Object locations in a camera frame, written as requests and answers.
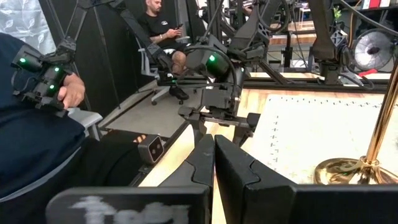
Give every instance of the desk fan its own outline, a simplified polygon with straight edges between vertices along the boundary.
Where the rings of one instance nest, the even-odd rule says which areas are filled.
[[[367,71],[386,66],[394,54],[393,38],[381,29],[370,29],[361,34],[353,46],[356,67]]]

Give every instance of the carpet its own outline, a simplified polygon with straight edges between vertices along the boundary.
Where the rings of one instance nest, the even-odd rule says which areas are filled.
[[[270,95],[249,153],[298,184],[312,184],[315,167],[336,157],[366,155],[382,100]],[[398,106],[379,161],[398,174]]]

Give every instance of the office chair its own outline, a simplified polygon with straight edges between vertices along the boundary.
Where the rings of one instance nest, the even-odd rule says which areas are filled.
[[[180,43],[187,43],[189,39],[190,37],[181,37],[176,39],[176,41]],[[142,48],[142,45],[137,38],[136,41],[139,48],[138,52],[141,53],[141,74],[154,77],[158,85],[158,87],[153,89],[155,95],[150,99],[152,105],[156,105],[161,98],[169,93],[170,85],[162,85],[156,64],[150,62],[145,49]]]
[[[80,108],[70,108],[69,117],[74,119],[83,125],[86,129],[86,136],[97,139],[98,141],[101,139],[101,132],[98,130],[97,123],[100,122],[103,117],[96,112],[84,111]]]

